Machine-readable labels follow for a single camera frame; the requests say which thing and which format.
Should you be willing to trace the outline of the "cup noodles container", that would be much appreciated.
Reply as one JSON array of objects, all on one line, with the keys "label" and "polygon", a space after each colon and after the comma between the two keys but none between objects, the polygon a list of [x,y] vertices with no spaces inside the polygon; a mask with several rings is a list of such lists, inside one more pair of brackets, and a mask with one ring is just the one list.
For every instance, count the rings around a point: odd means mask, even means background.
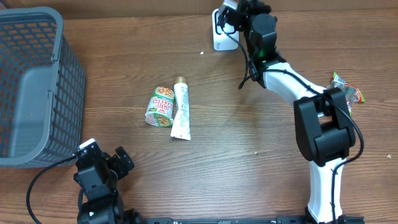
[{"label": "cup noodles container", "polygon": [[150,99],[145,113],[146,122],[153,126],[169,127],[173,124],[174,92],[170,88],[158,86]]}]

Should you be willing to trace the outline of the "white tube gold cap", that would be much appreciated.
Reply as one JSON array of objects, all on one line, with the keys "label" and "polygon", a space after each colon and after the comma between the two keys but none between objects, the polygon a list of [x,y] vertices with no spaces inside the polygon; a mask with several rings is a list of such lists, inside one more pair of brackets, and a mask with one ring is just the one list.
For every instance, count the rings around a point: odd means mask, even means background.
[{"label": "white tube gold cap", "polygon": [[191,140],[190,105],[187,80],[177,77],[174,84],[176,114],[170,136],[173,138]]}]

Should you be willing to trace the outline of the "green snack bag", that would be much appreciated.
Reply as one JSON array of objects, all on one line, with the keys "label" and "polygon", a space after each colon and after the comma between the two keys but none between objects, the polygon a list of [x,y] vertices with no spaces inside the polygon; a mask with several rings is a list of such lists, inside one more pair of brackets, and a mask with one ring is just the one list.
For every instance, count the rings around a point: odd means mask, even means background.
[{"label": "green snack bag", "polygon": [[361,90],[347,83],[344,79],[342,79],[336,72],[333,73],[333,78],[331,79],[330,84],[327,86],[327,89],[339,88],[343,91],[346,98],[346,104],[348,106],[349,114],[352,115],[352,104],[353,103],[365,103],[366,100],[361,92]]}]

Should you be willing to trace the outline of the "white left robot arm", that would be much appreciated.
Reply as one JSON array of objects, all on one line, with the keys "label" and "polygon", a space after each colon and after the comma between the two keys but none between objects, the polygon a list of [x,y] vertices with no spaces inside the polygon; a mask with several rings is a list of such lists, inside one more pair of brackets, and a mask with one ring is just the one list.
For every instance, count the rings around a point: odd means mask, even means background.
[{"label": "white left robot arm", "polygon": [[81,187],[78,196],[78,224],[145,224],[135,209],[126,210],[119,193],[119,180],[128,175],[134,163],[123,147],[110,156],[98,146],[77,152],[78,172],[75,182]]}]

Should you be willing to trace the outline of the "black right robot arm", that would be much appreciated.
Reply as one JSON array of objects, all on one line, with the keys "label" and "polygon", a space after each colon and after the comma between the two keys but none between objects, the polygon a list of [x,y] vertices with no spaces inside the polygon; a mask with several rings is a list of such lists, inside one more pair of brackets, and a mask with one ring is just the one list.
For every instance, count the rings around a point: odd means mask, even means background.
[{"label": "black right robot arm", "polygon": [[277,93],[294,109],[295,138],[310,168],[310,198],[296,223],[364,223],[340,205],[341,176],[357,159],[349,150],[363,135],[349,114],[340,88],[326,89],[299,75],[276,47],[277,18],[260,1],[224,1],[213,12],[214,40],[227,40],[244,54],[244,81]]}]

